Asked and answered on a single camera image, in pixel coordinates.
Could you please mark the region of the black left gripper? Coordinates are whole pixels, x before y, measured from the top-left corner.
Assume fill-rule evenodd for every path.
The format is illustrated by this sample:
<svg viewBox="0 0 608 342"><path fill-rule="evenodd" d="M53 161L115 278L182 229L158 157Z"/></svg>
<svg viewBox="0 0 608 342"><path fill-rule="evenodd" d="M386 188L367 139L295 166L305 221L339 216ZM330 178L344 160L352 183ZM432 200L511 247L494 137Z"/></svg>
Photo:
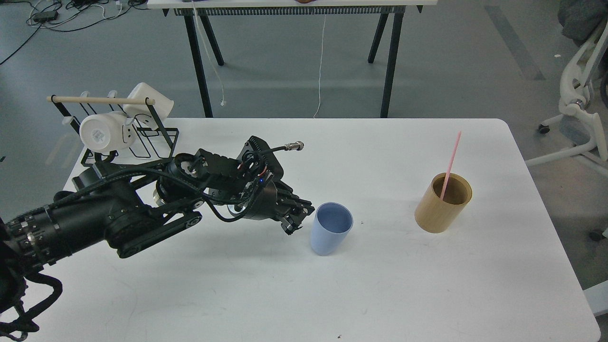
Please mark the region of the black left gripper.
<svg viewBox="0 0 608 342"><path fill-rule="evenodd" d="M214 204L211 212L224 222L239 219L273 219L280 222L287 235L302 228L302 221L315 211L312 203L300 198L294 190L282 182L283 168L275 156L282 150L304 149L302 141L271 148L265 140L250 136L237 157L237 170L246 178L243 195L237 204L230 204L231 217L223 217Z"/></svg>

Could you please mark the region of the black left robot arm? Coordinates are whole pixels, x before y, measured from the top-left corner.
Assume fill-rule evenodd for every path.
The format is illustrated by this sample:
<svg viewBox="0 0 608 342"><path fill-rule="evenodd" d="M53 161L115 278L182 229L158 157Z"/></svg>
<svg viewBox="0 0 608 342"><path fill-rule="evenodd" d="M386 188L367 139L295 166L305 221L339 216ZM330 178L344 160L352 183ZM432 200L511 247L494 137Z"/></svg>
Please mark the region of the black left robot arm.
<svg viewBox="0 0 608 342"><path fill-rule="evenodd" d="M44 266L105 241L128 258L200 223L206 204L221 221L273 219L293 234L314 212L312 203L282 182L279 151L251 136L237 158L199 149L195 154L126 165L99 161L73 178L74 192L1 223L1 335L21 342L39 331L33 321L62 294Z"/></svg>

